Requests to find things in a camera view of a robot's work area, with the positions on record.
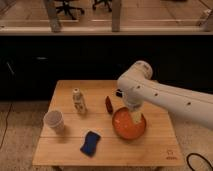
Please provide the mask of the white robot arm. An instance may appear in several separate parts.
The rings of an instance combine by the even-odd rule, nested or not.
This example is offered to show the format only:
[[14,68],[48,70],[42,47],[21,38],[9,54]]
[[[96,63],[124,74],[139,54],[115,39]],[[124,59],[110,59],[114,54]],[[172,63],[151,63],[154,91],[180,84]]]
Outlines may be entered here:
[[118,78],[117,86],[130,111],[138,111],[148,101],[213,130],[212,94],[154,82],[152,74],[150,64],[139,60]]

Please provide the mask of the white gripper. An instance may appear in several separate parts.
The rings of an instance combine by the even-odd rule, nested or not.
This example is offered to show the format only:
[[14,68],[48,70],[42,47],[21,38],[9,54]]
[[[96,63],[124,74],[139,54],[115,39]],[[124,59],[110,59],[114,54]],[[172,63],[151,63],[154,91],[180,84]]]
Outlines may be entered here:
[[134,124],[140,123],[142,118],[142,112],[138,109],[142,106],[143,101],[137,98],[133,98],[129,95],[124,95],[123,102],[125,106],[130,111],[132,111],[131,117],[132,117],[133,123]]

